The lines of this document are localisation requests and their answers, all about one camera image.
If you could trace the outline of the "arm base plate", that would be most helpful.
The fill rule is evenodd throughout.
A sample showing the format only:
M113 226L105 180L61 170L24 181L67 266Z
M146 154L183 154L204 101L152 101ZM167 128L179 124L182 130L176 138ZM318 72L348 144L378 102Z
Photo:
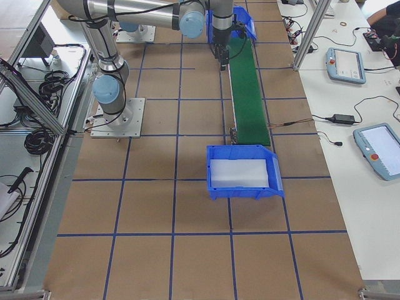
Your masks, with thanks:
M100 104L97 105L97 114L102 117L94 120L94 129L91 129L92 138L140 138L143 123L145 99L129 98L122 114L113 122L115 116L103 113Z
M155 26L139 25L138 29L134 32L120 29L117 34L116 42L119 44L153 43L155 33Z

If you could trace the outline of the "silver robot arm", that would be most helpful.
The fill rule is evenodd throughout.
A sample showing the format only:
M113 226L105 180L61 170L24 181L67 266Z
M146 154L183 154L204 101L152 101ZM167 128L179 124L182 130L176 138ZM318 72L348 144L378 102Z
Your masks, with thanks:
M224 71L229 64L228 44L233 26L233 1L206 1L206 8L212 11L212 51Z
M97 54L99 76L92 94L103 113L99 129L123 132L134 117L126 96L129 66L120 55L111 31L113 22L159 26L180 31L189 38L201 35L208 1L60 1L69 19L81 23L85 37Z

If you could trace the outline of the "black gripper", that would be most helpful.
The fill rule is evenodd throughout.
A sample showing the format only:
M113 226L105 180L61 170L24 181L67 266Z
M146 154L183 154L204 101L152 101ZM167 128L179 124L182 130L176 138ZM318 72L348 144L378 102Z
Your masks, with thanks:
M230 35L230 29L212 29L212 51L214 57L219 59L221 71L225 71L228 65Z

